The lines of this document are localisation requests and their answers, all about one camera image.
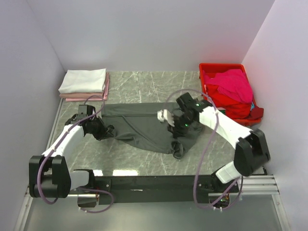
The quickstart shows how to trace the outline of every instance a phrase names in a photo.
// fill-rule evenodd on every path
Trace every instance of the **gray marble surface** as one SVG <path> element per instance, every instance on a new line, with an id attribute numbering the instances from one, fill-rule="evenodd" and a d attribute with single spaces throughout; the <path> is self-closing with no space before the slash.
<path id="1" fill-rule="evenodd" d="M 174 91 L 183 88 L 201 90 L 199 72 L 110 72 L 109 95 L 106 103 L 164 102 Z M 192 92 L 193 97 L 200 94 Z M 60 135 L 64 123 L 78 111 L 81 102 L 63 101 L 52 142 Z M 89 102 L 98 110 L 102 102 Z M 205 128 L 197 143 L 179 161 L 171 154 L 134 148 L 115 139 L 95 140 L 86 135 L 67 161 L 69 170 L 90 168 L 96 174 L 112 175 L 193 175 L 212 130 Z M 202 165 L 201 174 L 211 174 L 233 159 L 234 150 L 216 134 Z"/>

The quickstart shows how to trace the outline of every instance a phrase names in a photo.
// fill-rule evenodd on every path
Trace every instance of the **white wall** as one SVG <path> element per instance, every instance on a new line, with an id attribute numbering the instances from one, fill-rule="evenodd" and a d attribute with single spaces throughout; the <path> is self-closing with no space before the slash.
<path id="1" fill-rule="evenodd" d="M 293 230 L 308 223 L 308 1 L 276 0 L 243 64 Z"/>
<path id="2" fill-rule="evenodd" d="M 0 32 L 0 230 L 10 231 L 29 158 L 46 148 L 64 70 L 26 1 L 0 1 Z"/>
<path id="3" fill-rule="evenodd" d="M 28 0 L 65 69 L 240 63 L 274 0 Z"/>

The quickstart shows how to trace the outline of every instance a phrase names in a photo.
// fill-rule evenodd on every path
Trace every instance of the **red plastic bin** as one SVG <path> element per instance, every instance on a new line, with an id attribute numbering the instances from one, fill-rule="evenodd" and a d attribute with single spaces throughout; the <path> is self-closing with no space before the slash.
<path id="1" fill-rule="evenodd" d="M 216 73 L 224 73 L 228 70 L 231 69 L 240 69 L 245 73 L 246 78 L 247 74 L 245 72 L 245 68 L 241 64 L 199 64 L 199 70 L 200 70 L 200 80 L 201 80 L 201 86 L 202 86 L 202 91 L 206 93 L 206 89 L 204 87 L 204 75 L 203 71 L 210 77 L 214 78 Z M 252 101 L 254 105 L 256 104 L 255 98 L 252 98 Z M 234 119 L 235 122 L 244 125 L 244 126 L 252 126 L 254 124 L 260 123 L 261 118 L 259 119 Z"/>

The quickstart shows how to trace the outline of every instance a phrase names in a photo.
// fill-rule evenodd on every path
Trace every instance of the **folded towel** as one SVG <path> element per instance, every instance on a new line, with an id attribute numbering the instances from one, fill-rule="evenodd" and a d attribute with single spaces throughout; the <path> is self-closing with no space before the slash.
<path id="1" fill-rule="evenodd" d="M 79 102 L 79 101 L 85 101 L 85 99 L 87 99 L 91 95 L 100 95 L 103 97 L 104 100 L 107 100 L 108 89 L 109 89 L 109 78 L 107 80 L 104 93 L 70 93 L 70 94 L 60 94 L 60 97 L 62 96 L 61 98 L 65 98 L 67 102 Z M 89 101 L 101 101 L 101 100 L 102 100 L 101 98 L 89 99 Z"/>
<path id="2" fill-rule="evenodd" d="M 84 71 L 68 70 L 59 92 L 69 94 L 76 92 L 103 92 L 106 69 Z"/>

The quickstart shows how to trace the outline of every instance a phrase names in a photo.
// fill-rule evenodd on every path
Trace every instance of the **cable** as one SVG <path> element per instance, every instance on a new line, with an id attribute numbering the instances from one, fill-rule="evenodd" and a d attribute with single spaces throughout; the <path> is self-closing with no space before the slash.
<path id="1" fill-rule="evenodd" d="M 203 96 L 207 97 L 207 99 L 212 103 L 212 105 L 214 107 L 214 110 L 217 111 L 215 103 L 213 102 L 211 97 L 209 97 L 207 94 L 205 94 L 205 93 L 203 93 L 203 92 L 201 92 L 199 90 L 190 89 L 190 88 L 180 89 L 180 90 L 177 90 L 177 91 L 173 92 L 171 95 L 169 95 L 169 97 L 166 99 L 166 101 L 165 101 L 165 103 L 163 105 L 163 110 L 166 109 L 167 102 L 171 99 L 171 97 L 174 96 L 175 94 L 179 93 L 179 92 L 182 92 L 182 91 L 194 91 L 194 92 L 198 92 L 198 93 L 202 94 Z M 209 148 L 209 145 L 210 145 L 212 139 L 214 138 L 214 135 L 216 134 L 218 126 L 219 126 L 219 117 L 218 117 L 218 114 L 216 113 L 216 124 L 215 124 L 215 127 L 213 129 L 213 132 L 212 132 L 212 134 L 211 134 L 211 136 L 210 136 L 210 138 L 209 138 L 205 148 L 202 151 L 202 155 L 201 155 L 200 161 L 198 163 L 197 172 L 196 172 L 196 175 L 195 175 L 194 181 L 193 181 L 193 191 L 192 191 L 192 193 L 193 193 L 193 200 L 194 200 L 194 203 L 196 204 L 196 206 L 198 208 L 202 208 L 202 209 L 213 208 L 213 205 L 215 205 L 222 197 L 224 197 L 224 195 L 232 188 L 232 186 L 234 184 L 236 184 L 236 182 L 238 180 L 238 178 L 235 179 L 229 185 L 229 187 L 221 194 L 221 196 L 219 198 L 217 198 L 214 202 L 212 202 L 210 205 L 202 206 L 202 205 L 200 205 L 198 203 L 198 201 L 197 201 L 197 183 L 198 183 L 198 178 L 199 178 L 199 175 L 200 175 L 201 166 L 202 166 L 202 163 L 203 163 L 204 156 L 205 156 L 205 154 L 206 154 L 206 152 L 207 152 L 207 150 Z M 236 199 L 234 200 L 234 202 L 231 205 L 229 205 L 228 207 L 223 208 L 223 209 L 227 209 L 227 208 L 231 207 L 237 201 L 237 199 L 240 197 L 240 194 L 242 192 L 242 188 L 243 188 L 243 177 L 242 177 L 241 189 L 239 190 L 239 193 L 238 193 Z"/>
<path id="2" fill-rule="evenodd" d="M 86 210 L 86 209 L 84 209 L 84 208 L 80 208 L 82 211 L 84 211 L 84 212 L 86 212 L 86 213 L 102 213 L 102 212 L 108 210 L 108 209 L 112 206 L 112 204 L 114 203 L 114 201 L 115 201 L 114 196 L 113 196 L 110 192 L 107 192 L 107 191 L 104 191 L 104 190 L 98 190 L 98 189 L 86 189 L 86 188 L 82 188 L 82 187 L 79 187 L 79 189 L 82 189 L 82 190 L 84 190 L 84 191 L 96 192 L 96 193 L 104 193 L 104 194 L 108 194 L 108 195 L 111 197 L 111 202 L 110 202 L 110 204 L 109 204 L 106 208 L 104 208 L 104 209 L 102 209 L 102 210 L 99 210 L 99 211 L 90 211 L 90 210 Z"/>
<path id="3" fill-rule="evenodd" d="M 90 97 L 88 97 L 85 102 L 87 102 L 90 98 L 94 98 L 94 97 L 97 97 L 97 98 L 101 98 L 102 101 L 103 101 L 103 104 L 102 104 L 102 107 L 94 114 L 91 114 L 79 121 L 77 121 L 76 123 L 74 123 L 65 133 L 64 135 L 59 139 L 59 141 L 55 144 L 55 146 L 52 148 L 52 150 L 49 152 L 49 154 L 44 158 L 44 160 L 42 161 L 41 165 L 39 166 L 39 169 L 38 169 L 38 177 L 37 177 L 37 184 L 38 184 L 38 193 L 40 195 L 40 197 L 42 198 L 42 200 L 49 204 L 49 205 L 53 205 L 57 200 L 58 198 L 55 198 L 54 201 L 49 201 L 47 200 L 47 198 L 45 197 L 44 193 L 43 193 L 43 190 L 42 190 L 42 185 L 41 185 L 41 175 L 42 175 L 42 172 L 43 172 L 43 168 L 48 160 L 49 157 L 51 157 L 51 155 L 55 152 L 55 150 L 59 147 L 59 145 L 63 142 L 63 140 L 65 139 L 65 137 L 68 135 L 68 133 L 70 132 L 70 130 L 72 130 L 74 127 L 76 127 L 78 124 L 80 124 L 81 122 L 89 119 L 89 118 L 92 118 L 94 116 L 96 116 L 99 112 L 102 111 L 103 107 L 105 106 L 105 100 L 103 99 L 102 96 L 100 95 L 91 95 Z"/>

